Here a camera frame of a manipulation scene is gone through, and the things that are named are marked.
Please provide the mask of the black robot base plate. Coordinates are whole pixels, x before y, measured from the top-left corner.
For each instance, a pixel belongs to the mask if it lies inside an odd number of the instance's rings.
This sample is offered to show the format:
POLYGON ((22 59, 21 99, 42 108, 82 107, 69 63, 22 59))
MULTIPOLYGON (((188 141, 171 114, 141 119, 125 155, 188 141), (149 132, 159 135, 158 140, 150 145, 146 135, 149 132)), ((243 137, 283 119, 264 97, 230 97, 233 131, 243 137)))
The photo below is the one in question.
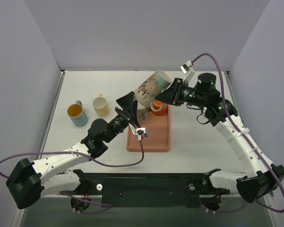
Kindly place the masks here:
POLYGON ((203 173, 80 173, 79 186, 72 195, 100 195, 102 203, 114 207, 159 208, 200 207, 200 196, 210 201, 229 190, 214 188, 203 173))

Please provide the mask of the yellow ceramic mug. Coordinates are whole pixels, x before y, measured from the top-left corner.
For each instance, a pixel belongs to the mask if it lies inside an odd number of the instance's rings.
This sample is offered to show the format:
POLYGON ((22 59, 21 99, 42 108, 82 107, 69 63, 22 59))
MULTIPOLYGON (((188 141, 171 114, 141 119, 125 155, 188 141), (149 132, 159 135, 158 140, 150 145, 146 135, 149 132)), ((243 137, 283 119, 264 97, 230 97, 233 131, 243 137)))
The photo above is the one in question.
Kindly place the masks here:
POLYGON ((108 114, 107 100, 99 94, 98 97, 93 100, 93 108, 99 116, 106 116, 108 114))

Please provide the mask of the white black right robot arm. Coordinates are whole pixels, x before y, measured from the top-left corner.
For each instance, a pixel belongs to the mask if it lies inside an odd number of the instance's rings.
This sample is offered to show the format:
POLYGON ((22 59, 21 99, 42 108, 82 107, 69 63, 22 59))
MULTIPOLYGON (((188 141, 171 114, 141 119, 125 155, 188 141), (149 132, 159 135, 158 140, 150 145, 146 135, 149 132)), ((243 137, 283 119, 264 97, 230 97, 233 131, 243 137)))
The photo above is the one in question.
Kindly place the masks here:
POLYGON ((215 83, 216 76, 212 73, 200 74, 194 87, 176 78, 155 99, 168 105, 187 103, 199 107, 241 162, 244 169, 242 174, 213 171, 202 181, 203 190, 206 193, 213 193, 217 189, 236 191, 246 202, 253 203, 278 187, 277 183, 284 178, 284 167, 275 165, 256 145, 237 110, 229 100, 222 98, 215 83))

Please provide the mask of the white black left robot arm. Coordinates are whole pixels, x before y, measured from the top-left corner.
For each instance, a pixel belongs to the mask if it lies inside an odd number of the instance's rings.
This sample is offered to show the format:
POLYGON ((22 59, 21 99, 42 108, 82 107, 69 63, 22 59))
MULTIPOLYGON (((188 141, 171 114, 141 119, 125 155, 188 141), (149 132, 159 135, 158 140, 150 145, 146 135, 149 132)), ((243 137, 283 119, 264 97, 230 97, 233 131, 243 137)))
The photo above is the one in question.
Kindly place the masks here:
POLYGON ((44 183, 58 173, 77 164, 100 157, 118 134, 129 125, 139 127, 137 121, 137 100, 134 92, 116 100, 117 116, 110 122, 102 118, 94 120, 88 129, 87 136, 73 147, 63 152, 52 153, 51 156, 29 161, 27 158, 18 161, 6 185, 17 207, 24 209, 41 197, 45 191, 44 183))

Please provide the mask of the orange ceramic mug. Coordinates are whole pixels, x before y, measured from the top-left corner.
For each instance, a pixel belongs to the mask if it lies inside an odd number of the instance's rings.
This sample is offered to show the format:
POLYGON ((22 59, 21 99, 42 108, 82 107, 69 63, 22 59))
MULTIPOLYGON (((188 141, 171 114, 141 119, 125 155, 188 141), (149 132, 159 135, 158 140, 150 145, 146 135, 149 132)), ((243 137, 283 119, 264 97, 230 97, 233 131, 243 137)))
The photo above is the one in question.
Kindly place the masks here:
POLYGON ((168 105, 161 101, 155 100, 153 103, 151 103, 150 108, 151 112, 155 116, 163 116, 167 112, 168 105))

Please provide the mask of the blue glazed mug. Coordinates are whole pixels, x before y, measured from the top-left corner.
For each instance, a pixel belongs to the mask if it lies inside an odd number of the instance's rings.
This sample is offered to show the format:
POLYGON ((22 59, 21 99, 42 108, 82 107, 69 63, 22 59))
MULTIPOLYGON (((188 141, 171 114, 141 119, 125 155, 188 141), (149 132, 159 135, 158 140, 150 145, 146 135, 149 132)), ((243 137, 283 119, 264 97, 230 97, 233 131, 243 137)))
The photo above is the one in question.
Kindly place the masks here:
POLYGON ((80 100, 68 107, 67 114, 76 127, 82 127, 88 123, 89 119, 80 100))

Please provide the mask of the shell pattern teal mug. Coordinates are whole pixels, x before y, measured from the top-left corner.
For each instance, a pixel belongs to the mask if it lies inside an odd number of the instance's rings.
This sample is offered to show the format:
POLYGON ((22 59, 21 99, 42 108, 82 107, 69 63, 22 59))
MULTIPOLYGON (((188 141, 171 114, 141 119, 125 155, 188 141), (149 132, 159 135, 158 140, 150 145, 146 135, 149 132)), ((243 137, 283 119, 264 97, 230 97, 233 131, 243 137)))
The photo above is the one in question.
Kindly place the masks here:
POLYGON ((134 90, 134 97, 143 106, 150 107, 155 97, 171 83, 166 72, 157 70, 134 90))

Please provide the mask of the cream dragon pattern mug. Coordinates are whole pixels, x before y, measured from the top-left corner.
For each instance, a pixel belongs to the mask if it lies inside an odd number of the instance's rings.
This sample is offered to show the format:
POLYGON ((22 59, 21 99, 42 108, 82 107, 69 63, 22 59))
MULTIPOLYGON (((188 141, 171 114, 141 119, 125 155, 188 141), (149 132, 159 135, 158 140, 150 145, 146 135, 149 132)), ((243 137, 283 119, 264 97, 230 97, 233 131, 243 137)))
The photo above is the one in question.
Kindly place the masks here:
POLYGON ((148 118, 148 108, 138 103, 137 105, 137 120, 139 124, 144 123, 148 118))

